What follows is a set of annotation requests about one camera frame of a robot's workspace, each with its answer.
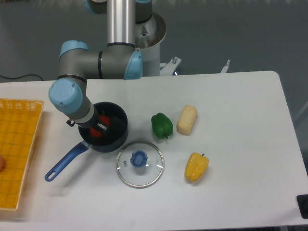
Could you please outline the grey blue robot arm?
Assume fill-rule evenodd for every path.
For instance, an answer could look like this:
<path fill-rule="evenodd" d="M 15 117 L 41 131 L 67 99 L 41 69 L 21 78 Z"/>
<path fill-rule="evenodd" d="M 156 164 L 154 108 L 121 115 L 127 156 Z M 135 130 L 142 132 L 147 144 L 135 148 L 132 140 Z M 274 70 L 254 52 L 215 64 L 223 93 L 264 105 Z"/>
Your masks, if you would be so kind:
<path fill-rule="evenodd" d="M 59 76 L 49 89 L 49 99 L 68 117 L 69 126 L 98 128 L 99 113 L 86 96 L 87 81 L 100 79 L 140 79 L 142 54 L 136 48 L 135 25 L 152 18 L 150 0 L 87 0 L 85 5 L 96 14 L 107 15 L 107 50 L 90 52 L 87 44 L 69 40 L 62 44 Z"/>

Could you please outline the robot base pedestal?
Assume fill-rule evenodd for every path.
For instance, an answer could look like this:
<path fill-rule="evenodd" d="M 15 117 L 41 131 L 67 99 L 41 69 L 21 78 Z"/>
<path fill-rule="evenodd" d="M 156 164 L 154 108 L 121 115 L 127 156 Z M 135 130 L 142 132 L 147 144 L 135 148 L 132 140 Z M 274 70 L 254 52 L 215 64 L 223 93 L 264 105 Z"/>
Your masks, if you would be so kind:
<path fill-rule="evenodd" d="M 155 12 L 147 22 L 135 25 L 135 44 L 142 53 L 144 77 L 160 75 L 160 44 L 166 31 L 164 19 Z"/>

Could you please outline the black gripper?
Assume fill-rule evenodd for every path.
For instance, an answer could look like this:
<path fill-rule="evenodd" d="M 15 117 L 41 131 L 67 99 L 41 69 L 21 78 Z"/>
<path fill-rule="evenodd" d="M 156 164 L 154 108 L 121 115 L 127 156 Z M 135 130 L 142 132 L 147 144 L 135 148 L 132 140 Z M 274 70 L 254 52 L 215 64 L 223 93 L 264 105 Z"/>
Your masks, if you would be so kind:
<path fill-rule="evenodd" d="M 81 119 L 69 119 L 66 121 L 70 127 L 78 125 L 81 128 L 91 128 L 96 126 L 101 131 L 107 131 L 107 126 L 99 123 L 99 114 L 96 108 L 90 108 L 88 114 Z"/>

